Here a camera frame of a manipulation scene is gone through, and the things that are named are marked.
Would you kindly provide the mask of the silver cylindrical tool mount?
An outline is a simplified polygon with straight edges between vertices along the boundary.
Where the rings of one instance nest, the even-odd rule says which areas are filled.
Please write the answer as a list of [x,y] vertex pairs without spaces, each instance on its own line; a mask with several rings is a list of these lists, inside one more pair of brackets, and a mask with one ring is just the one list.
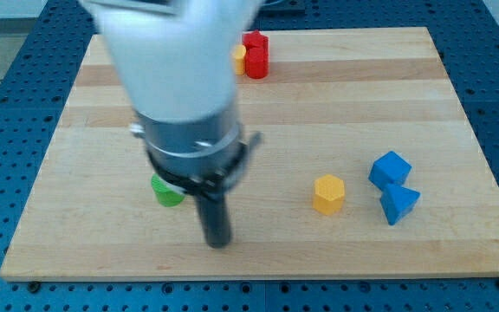
[[155,173],[178,194],[224,195],[243,178],[262,133],[243,140],[237,106],[230,103],[216,113],[181,122],[155,120],[137,113],[130,125],[134,137],[144,141]]

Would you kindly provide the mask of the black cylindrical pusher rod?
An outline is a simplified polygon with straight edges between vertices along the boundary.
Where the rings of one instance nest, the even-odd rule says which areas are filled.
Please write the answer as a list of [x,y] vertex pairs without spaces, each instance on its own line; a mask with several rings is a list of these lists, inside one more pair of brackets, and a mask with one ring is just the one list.
[[232,234],[225,194],[203,192],[195,196],[195,201],[205,242],[213,249],[227,246]]

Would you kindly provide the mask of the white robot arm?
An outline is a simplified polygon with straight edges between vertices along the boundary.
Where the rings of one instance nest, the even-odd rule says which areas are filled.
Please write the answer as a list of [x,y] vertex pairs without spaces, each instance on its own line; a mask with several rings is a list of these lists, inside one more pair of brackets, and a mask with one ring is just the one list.
[[137,114],[131,127],[155,172],[194,198],[206,243],[230,243],[227,192],[262,136],[243,137],[234,45],[262,0],[89,0],[92,15]]

